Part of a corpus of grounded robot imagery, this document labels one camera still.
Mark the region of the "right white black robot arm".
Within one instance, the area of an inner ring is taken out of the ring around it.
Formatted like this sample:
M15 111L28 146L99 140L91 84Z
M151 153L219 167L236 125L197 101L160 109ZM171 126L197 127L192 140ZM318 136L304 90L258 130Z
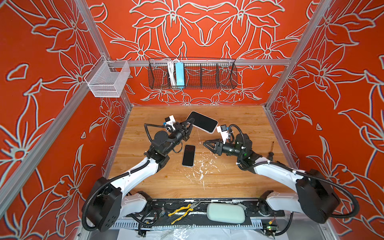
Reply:
M235 136L233 128L239 127L219 126L221 139L205 141L204 147L218 156L235 156L240 170L270 178L293 190L288 194L266 191L259 199L263 216L271 211L290 211L324 224L329 218L348 219L359 213L357 199L341 185L325 179L317 170L295 170L274 161L273 152L268 157L255 153L249 136L242 131Z

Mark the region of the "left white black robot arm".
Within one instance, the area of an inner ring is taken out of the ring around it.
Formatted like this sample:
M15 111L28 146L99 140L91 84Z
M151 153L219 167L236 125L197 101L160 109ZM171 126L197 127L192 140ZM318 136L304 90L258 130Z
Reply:
M129 192L164 168L170 159L169 153L190 138L194 122L194 118L189 118L179 123L170 116L163 125L158 126L160 131L154 137L151 137L148 130L150 124L145 124L151 145L144 153L144 159L116 177L101 177L94 183L82 207L83 228L89 232L104 232L111 228L117 219L142 212L149 198L141 193L130 196Z

